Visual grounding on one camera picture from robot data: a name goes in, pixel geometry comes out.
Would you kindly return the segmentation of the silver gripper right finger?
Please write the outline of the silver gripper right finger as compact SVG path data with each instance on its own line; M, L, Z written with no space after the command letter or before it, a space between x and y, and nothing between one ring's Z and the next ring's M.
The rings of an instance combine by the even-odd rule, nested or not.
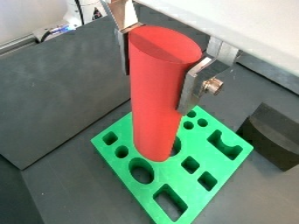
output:
M207 93L216 95L223 87L223 81L218 79L231 68L239 54L239 49L215 37L210 37L210 43L204 56L186 73L182 86L182 95L178 103L178 112L186 116L198 105L202 96Z

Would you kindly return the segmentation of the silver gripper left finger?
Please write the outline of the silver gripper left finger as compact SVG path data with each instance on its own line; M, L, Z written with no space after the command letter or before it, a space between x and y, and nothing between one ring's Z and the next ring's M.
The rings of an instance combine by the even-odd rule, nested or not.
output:
M119 43L122 68L130 75L128 33L143 24L138 21L134 0L107 0L107 6L116 22L116 40Z

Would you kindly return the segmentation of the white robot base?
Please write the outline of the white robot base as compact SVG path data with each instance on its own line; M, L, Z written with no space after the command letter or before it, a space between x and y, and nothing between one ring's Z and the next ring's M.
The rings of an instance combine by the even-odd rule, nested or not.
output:
M78 27L94 22L107 15L100 0L66 0L67 12L63 19L67 21L68 29L75 30Z

